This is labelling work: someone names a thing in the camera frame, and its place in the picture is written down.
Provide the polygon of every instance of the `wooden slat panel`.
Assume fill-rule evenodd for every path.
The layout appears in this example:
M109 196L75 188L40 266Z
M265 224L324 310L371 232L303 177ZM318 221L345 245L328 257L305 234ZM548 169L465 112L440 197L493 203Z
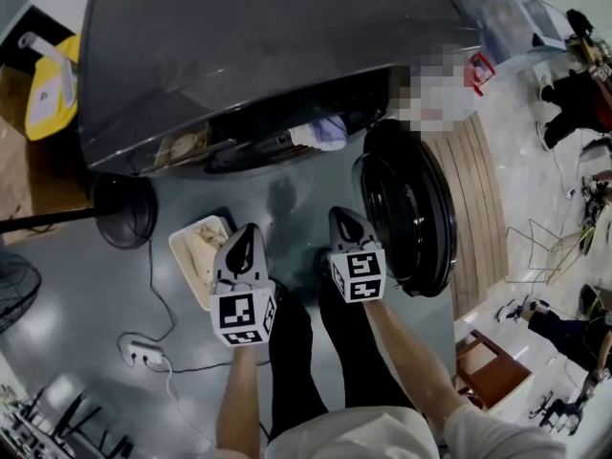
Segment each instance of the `wooden slat panel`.
M478 291L474 251L471 243L466 202L457 175L457 168L450 153L448 140L445 138L437 140L436 147L440 154L442 168L447 177L448 188L450 189L457 218L457 232L459 236L457 261L455 263L455 298L457 299L457 314L455 318L458 318L470 311L470 293L477 293Z
M459 141L459 134L466 134L463 124L455 134L448 136L448 145L459 176L470 225L470 230L467 231L466 234L470 233L476 265L476 291L470 293L470 307L474 308L479 302L487 297L487 265L485 262L485 248L482 240L480 216L478 215L478 207L476 206L476 200L471 186L468 164Z
M491 184L491 191L493 197L493 206L495 208L495 218L497 219L497 236L499 239L500 255L501 255L501 269L502 278L508 275L508 248L506 246L506 221L504 220L504 210L501 204L501 197L499 195L499 186L497 183L497 177L495 176L495 167L493 165L493 159L491 151L487 145L487 139L485 138L485 132L482 128L482 122L478 117L477 113L470 116L470 120L473 123L476 137L480 144L480 148L485 160L485 167L489 176L489 183Z
M442 158L440 156L440 151L438 150L438 146L436 144L435 141L428 141L425 140L425 143L427 144L427 146L429 146L429 149L431 150L431 152L433 153L433 156L436 157L436 160L438 161L438 165L440 166L440 168L442 168L442 171L445 174L445 177L448 176L448 174L446 173L446 171L444 170L444 165L442 164ZM452 276L450 277L450 292L452 293L452 309L453 309L453 314L454 314L454 318L458 319L459 317L461 317L462 315L465 314L465 308L464 309L464 313L461 314L459 311L459 304L458 304L458 294L457 294L457 282L455 281L455 277L458 276L459 277L459 291L461 292L462 295L466 295L467 294L467 290L466 290L466 271L465 268L463 266L463 260L462 260L462 256L461 256L461 247L460 244L461 240L459 235L457 235L457 256L455 258L455 265L453 268L453 273Z
M474 151L471 149L468 129L472 129L470 120L464 121L463 130L461 131L461 134L457 135L457 139L461 144L464 157L466 158L468 174L470 176L471 189L473 192L474 206L476 207L476 210L478 212L479 224L477 226L477 229L482 235L482 244L485 254L485 287L489 288L495 283L493 273L491 230L489 228L489 216L487 215L487 208L485 206L485 194L483 191L482 183L480 182L478 168L476 167L476 158L474 155ZM486 299L486 292L480 295L479 300L483 297Z
M491 235L491 247L492 247L492 265L493 265L493 279L489 283L489 287L504 278L504 274L501 268L501 247L499 246L499 235L497 227L497 217L495 215L495 206L493 203L492 185L485 167L485 159L483 156L480 142L476 136L473 121L470 119L466 124L468 130L468 137L470 144L474 152L474 159L476 160L476 168L478 170L478 176L483 189L485 210L487 212L487 219L489 220L489 231Z

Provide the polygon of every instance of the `white basket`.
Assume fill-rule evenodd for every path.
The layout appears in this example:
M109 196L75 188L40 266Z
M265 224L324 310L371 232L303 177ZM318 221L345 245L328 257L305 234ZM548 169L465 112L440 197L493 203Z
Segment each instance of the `white basket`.
M225 237L226 240L231 235L231 229L225 219L218 216L208 216L196 223L193 223L192 225L172 233L168 238L168 243L170 244L170 249L172 250L172 253L174 253L174 257L176 258L176 261L179 264L185 279L187 280L187 284L189 284L191 291L193 291L195 298L200 303L200 306L202 306L202 309L209 311L209 287L198 276L198 273L193 266L191 251L189 250L189 246L185 241L185 235L187 233L202 227L206 227L209 230L219 233L221 236Z

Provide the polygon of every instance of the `black pants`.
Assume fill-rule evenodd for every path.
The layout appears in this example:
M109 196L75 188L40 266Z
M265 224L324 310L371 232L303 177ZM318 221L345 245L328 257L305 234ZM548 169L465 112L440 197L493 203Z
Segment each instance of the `black pants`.
M584 344L588 326L589 321L561 319L553 311L547 311L535 312L528 328L549 340L570 361L591 372L597 366L597 358Z
M318 302L342 365L345 406L414 408L379 352L363 305L345 303L331 277L323 280ZM296 296L287 295L278 303L270 337L271 440L328 411L310 373L312 346L310 317Z
M546 124L544 141L549 148L557 146L578 128L607 132L595 112L594 86L589 74L581 73L557 80L555 88L544 88L542 99L561 108L561 112Z

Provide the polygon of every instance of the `shoe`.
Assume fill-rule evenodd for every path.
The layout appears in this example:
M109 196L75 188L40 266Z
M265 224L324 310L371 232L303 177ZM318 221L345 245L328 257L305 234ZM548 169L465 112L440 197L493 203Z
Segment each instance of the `shoe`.
M536 122L535 131L537 132L537 138L539 139L539 142L542 144L542 148L544 148L544 151L551 151L551 148L548 147L548 144L546 144L546 141L544 140L544 133L546 132L546 126L542 124L541 122Z
M539 97L540 101L544 101L544 99L542 98L542 92L544 92L544 89L546 87L551 87L551 88L555 88L553 86L553 81L551 80L551 78L548 76L548 74L544 74L542 75L542 78L539 80L539 91L537 93L537 96Z
M508 319L518 321L518 319L520 318L521 311L523 311L523 306L518 304L518 301L516 299L513 299L505 306L499 308L499 311L495 315L495 319L498 323L503 323Z
M525 298L523 299L523 304L521 304L521 311L522 310L527 310L527 311L535 311L537 306L546 306L548 307L548 303L546 303L545 301L540 301L539 299L536 299L535 297L531 297L530 295L526 295Z

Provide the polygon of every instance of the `metal wire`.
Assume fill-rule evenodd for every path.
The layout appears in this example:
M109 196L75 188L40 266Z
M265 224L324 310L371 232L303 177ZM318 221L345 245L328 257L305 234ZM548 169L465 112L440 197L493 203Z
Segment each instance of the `metal wire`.
M0 334L30 309L41 283L40 272L28 260L0 252Z

